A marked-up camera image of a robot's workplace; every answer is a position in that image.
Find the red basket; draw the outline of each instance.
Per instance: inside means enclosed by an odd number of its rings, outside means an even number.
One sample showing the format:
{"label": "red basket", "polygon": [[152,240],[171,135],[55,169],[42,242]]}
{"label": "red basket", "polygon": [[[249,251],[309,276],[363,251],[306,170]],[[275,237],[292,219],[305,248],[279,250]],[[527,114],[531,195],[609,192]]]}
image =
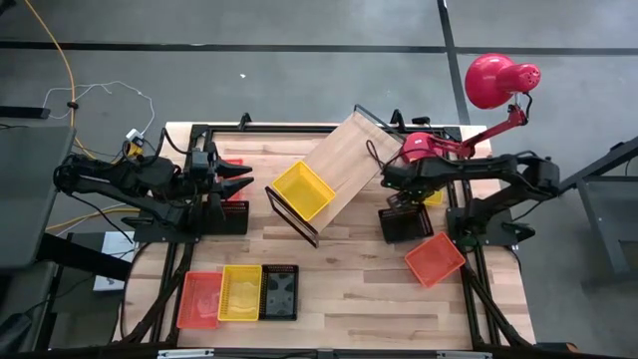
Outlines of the red basket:
{"label": "red basket", "polygon": [[428,288],[466,263],[448,236],[441,232],[406,255],[406,263],[421,284]]}
{"label": "red basket", "polygon": [[177,328],[214,329],[217,327],[222,274],[195,272],[186,274],[179,303]]}
{"label": "red basket", "polygon": [[[230,159],[230,160],[226,160],[224,159],[224,161],[228,162],[231,165],[243,165],[243,160],[242,159]],[[232,195],[231,198],[229,198],[228,200],[243,200],[243,193],[241,192],[241,190],[235,194]]]}

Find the black basket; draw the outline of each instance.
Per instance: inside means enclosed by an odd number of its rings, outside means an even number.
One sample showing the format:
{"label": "black basket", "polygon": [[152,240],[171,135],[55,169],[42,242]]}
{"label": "black basket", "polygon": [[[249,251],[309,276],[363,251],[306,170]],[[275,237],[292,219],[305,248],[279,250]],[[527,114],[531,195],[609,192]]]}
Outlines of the black basket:
{"label": "black basket", "polygon": [[204,234],[246,234],[250,202],[247,200],[222,201],[221,209],[225,221],[205,221]]}
{"label": "black basket", "polygon": [[259,320],[297,320],[299,266],[263,264],[261,268]]}
{"label": "black basket", "polygon": [[424,205],[405,209],[379,209],[383,238],[387,243],[422,239],[434,234]]}

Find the lamp shade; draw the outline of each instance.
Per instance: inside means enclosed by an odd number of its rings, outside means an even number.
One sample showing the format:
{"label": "lamp shade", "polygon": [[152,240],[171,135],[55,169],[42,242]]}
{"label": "lamp shade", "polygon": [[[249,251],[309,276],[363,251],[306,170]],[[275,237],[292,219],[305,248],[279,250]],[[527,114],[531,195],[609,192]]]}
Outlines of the lamp shade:
{"label": "lamp shade", "polygon": [[466,93],[480,109],[506,103],[514,93],[532,90],[540,81],[534,64],[514,64],[507,56],[485,54],[476,58],[466,73]]}

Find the white paper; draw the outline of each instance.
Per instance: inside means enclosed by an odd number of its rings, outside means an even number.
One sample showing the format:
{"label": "white paper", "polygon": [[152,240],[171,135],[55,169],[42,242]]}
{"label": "white paper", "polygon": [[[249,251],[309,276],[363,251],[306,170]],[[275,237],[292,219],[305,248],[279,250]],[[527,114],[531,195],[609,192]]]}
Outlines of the white paper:
{"label": "white paper", "polygon": [[[128,231],[126,234],[128,237],[133,238],[134,232]],[[135,243],[130,243],[129,240],[118,231],[106,232],[104,233],[102,253],[111,254],[115,258],[131,262],[135,253],[130,251],[125,254],[125,252],[133,249],[135,246]],[[124,283],[121,280],[114,280],[103,276],[96,276],[96,281],[93,284],[94,291],[122,289],[124,289]]]}

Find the concrete floor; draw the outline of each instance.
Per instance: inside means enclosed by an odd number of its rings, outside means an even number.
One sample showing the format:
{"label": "concrete floor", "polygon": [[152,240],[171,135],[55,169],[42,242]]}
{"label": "concrete floor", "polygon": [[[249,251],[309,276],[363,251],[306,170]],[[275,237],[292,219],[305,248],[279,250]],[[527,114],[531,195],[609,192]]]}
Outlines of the concrete floor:
{"label": "concrete floor", "polygon": [[[145,42],[243,45],[396,45],[446,43],[437,0],[58,0],[33,1],[66,42]],[[459,47],[513,47],[542,71],[533,91],[531,122],[492,141],[496,154],[534,150],[552,156],[562,177],[596,160],[638,132],[638,2],[632,0],[448,0]],[[0,40],[48,41],[23,4],[0,17]],[[555,56],[538,49],[558,48]],[[574,56],[580,48],[630,49],[630,56]],[[168,121],[341,121],[360,103],[381,116],[399,108],[434,124],[494,125],[504,109],[468,103],[460,119],[446,53],[117,52],[68,51],[76,83],[120,80],[154,99],[150,139]],[[456,51],[452,51],[452,60]],[[474,55],[457,55],[463,76]],[[62,62],[50,50],[0,50],[0,103],[40,106],[49,88],[66,87]],[[78,132],[91,149],[116,153],[130,128],[150,118],[148,102],[113,86],[80,101]],[[54,115],[68,96],[50,100]],[[17,122],[7,120],[7,124]],[[66,120],[29,125],[66,125]],[[638,172],[631,167],[630,173]],[[100,206],[110,201],[88,196]],[[522,213],[531,203],[514,209]],[[51,222],[89,212],[59,196]],[[601,244],[574,191],[525,218],[537,231],[520,249],[522,275],[538,341],[569,341],[583,351],[638,356],[638,291],[585,292],[580,281],[607,269]],[[108,229],[101,220],[78,231]]]}

